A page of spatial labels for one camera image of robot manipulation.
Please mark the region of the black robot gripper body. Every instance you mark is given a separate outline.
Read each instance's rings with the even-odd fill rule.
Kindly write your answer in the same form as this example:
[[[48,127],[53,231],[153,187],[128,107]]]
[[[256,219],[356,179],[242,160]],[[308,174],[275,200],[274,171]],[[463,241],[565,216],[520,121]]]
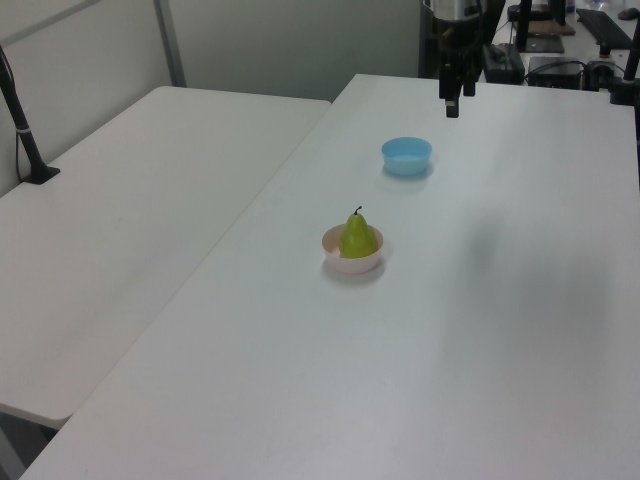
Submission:
[[[453,71],[464,77],[473,71],[479,76],[483,44],[483,24],[479,17],[470,20],[437,19],[435,26],[439,50],[439,74]]]

